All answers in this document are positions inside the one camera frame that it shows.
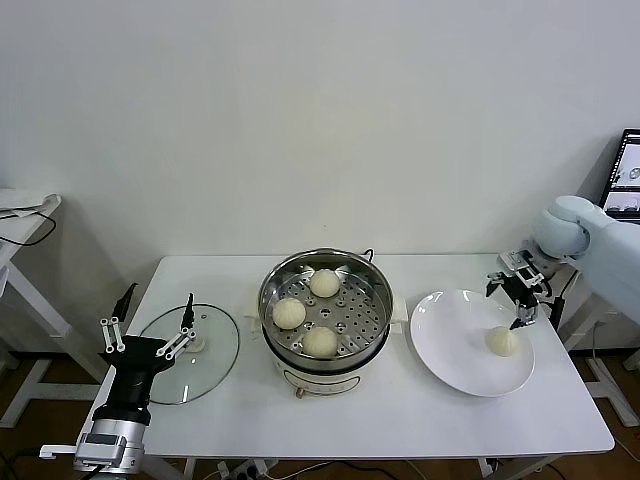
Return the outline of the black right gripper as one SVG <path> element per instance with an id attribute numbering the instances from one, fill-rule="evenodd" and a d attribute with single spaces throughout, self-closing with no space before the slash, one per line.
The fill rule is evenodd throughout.
<path id="1" fill-rule="evenodd" d="M 491 296 L 501 285 L 515 307 L 515 319 L 509 326 L 516 330 L 533 325 L 538 316 L 538 300 L 531 287 L 527 287 L 518 277 L 506 276 L 504 272 L 494 272 L 487 276 L 486 296 Z"/>

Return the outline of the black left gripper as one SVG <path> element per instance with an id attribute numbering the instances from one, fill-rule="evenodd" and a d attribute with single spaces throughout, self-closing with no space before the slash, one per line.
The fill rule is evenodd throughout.
<path id="1" fill-rule="evenodd" d="M 106 402 L 98 407 L 92 420 L 123 420 L 149 424 L 148 410 L 154 377 L 173 366 L 195 339 L 194 294 L 190 293 L 180 328 L 167 342 L 163 339 L 125 335 L 125 321 L 137 283 L 132 283 L 116 301 L 110 317 L 100 319 L 105 343 L 104 359 L 116 370 Z"/>

